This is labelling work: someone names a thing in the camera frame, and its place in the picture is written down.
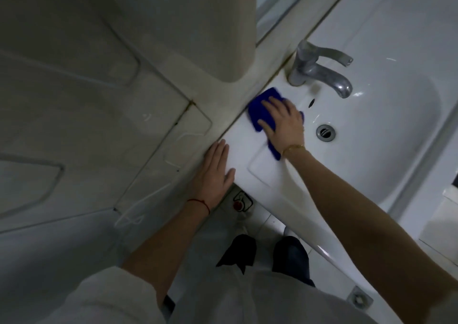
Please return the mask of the person's left hand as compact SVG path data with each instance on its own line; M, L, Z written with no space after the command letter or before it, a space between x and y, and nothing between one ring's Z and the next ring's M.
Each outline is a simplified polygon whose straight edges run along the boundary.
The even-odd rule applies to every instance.
M222 189L223 175L221 172L226 170L227 173L229 170L227 169L229 144L224 139L220 141L221 159L218 169L216 171L211 170L211 145L193 179L192 194L188 199L188 202L199 203L207 213L210 213L221 202L228 191Z

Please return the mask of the person's right hand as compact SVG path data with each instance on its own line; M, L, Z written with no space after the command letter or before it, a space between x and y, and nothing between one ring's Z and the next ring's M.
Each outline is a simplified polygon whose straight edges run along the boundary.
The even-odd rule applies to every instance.
M303 119L295 105L288 99L279 101L273 97L262 104L276 124L275 133L265 133L275 150L286 159L305 151Z

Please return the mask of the blue cleaning cloth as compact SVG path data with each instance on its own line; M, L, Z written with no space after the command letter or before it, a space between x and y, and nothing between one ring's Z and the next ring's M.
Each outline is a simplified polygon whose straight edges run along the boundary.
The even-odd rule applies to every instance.
M271 87L252 99L247 106L249 120L256 132L263 131L262 126L258 123L259 120L263 120L272 130L276 129L274 119L262 104L262 101L269 101L270 97L279 101L283 101L285 99L277 88Z

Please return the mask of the person's left forearm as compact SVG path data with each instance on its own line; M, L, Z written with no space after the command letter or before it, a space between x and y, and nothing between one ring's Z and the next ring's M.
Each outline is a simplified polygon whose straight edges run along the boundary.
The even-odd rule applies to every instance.
M163 306L199 225L209 214L199 203L187 200L169 222L123 262L123 270L154 288L159 307Z

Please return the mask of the person's right forearm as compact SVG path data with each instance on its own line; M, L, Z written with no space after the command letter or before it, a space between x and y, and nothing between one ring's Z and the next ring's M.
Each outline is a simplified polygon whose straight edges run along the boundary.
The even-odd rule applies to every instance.
M458 280L307 150L287 160L352 263L404 324L458 324Z

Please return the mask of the metal sink drain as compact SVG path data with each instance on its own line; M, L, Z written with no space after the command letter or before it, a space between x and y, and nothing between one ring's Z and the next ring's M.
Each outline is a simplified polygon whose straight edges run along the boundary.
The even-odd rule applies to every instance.
M336 131L331 125L322 124L317 127L316 136L322 142L332 142L336 138Z

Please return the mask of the chrome faucet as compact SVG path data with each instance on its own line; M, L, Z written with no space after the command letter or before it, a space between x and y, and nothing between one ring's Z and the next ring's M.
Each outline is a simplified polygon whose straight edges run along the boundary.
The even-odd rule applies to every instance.
M320 57L330 58L344 67L353 62L351 56L339 50L318 47L303 39L296 48L295 60L287 76L288 83L298 87L312 79L326 84L342 99L350 97L353 92L351 82L342 74L318 64Z

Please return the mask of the dark trousers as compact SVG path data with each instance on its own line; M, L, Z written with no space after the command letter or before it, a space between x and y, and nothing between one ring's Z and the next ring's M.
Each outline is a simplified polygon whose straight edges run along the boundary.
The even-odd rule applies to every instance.
M233 239L216 267L236 265L244 274L246 267L254 265L256 252L256 240L247 234L239 234ZM310 277L308 253L297 237L284 236L275 244L272 272L290 276L315 287Z

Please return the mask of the white ceramic sink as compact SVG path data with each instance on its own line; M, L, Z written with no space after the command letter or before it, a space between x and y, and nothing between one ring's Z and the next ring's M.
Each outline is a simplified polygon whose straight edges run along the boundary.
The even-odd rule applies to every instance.
M318 63L353 85L270 87L305 114L306 148L417 238L458 172L458 0L340 0L308 41L353 58ZM322 142L322 124L336 131Z

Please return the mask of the white shirt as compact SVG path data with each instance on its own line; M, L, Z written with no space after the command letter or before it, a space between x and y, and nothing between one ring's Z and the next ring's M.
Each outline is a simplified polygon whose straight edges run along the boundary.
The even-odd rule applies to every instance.
M349 303L290 276L216 268L166 322L146 281L111 267L85 280L37 324L377 324Z

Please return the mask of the square metal floor drain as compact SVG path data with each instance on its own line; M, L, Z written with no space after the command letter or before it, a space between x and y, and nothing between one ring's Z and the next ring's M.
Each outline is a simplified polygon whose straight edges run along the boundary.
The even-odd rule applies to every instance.
M350 303L354 308L366 312L371 307L374 300L360 287L354 286L347 296L346 302Z

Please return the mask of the white wall appliance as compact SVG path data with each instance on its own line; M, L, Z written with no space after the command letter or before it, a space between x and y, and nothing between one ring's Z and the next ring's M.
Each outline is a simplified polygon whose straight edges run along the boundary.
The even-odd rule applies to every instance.
M256 0L113 0L111 25L146 57L161 46L223 82L255 59Z

